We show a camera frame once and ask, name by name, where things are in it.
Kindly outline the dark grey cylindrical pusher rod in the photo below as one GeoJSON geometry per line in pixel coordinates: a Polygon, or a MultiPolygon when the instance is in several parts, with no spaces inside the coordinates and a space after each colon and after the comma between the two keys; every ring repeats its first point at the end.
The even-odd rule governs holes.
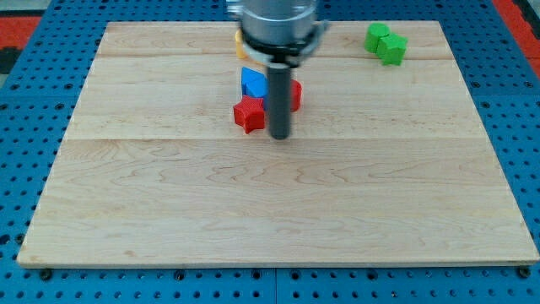
{"type": "Polygon", "coordinates": [[[290,135],[291,69],[283,63],[267,66],[268,130],[274,139],[290,135]]]}

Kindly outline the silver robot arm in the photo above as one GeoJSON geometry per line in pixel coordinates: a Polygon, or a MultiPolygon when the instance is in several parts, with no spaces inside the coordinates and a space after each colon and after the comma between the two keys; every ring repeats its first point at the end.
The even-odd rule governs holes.
{"type": "Polygon", "coordinates": [[[317,19],[313,0],[227,0],[226,8],[239,23],[247,55],[266,66],[268,132],[286,139],[292,70],[316,51],[329,23],[317,19]]]}

